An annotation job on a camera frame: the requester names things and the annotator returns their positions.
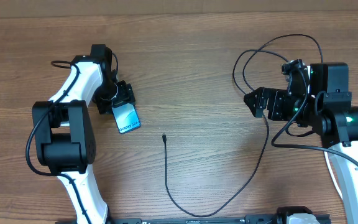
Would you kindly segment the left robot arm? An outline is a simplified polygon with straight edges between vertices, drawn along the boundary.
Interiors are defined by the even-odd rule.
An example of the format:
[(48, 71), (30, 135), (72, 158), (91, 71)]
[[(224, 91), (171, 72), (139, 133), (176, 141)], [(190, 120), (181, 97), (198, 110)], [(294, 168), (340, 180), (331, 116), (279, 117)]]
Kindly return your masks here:
[(70, 75), (49, 100), (32, 107), (27, 165), (62, 182), (76, 212), (75, 223), (113, 223), (93, 172), (96, 138), (88, 107), (94, 103), (99, 114), (113, 116), (119, 133), (128, 133), (141, 126), (133, 89), (118, 78), (117, 56), (104, 44), (92, 45), (89, 55), (51, 64), (69, 69)]

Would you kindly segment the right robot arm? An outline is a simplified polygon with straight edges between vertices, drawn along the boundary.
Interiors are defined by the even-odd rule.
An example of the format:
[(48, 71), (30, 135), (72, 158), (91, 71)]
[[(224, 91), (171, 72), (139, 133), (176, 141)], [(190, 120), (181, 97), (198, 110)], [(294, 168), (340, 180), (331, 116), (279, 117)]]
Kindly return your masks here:
[(285, 90), (260, 87), (244, 96), (255, 117), (268, 110), (272, 121), (312, 128), (321, 138), (315, 150), (331, 155), (342, 192), (348, 223), (358, 223), (358, 106), (352, 105), (346, 63), (301, 60), (282, 65), (288, 77)]

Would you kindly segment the Samsung Galaxy smartphone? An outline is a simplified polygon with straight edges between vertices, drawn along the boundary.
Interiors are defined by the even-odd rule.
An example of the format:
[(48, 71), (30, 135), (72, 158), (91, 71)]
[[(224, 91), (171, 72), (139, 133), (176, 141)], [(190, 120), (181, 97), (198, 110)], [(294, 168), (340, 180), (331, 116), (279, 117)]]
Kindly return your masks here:
[(112, 112), (120, 134), (128, 133), (141, 126), (135, 106), (131, 103), (113, 108)]

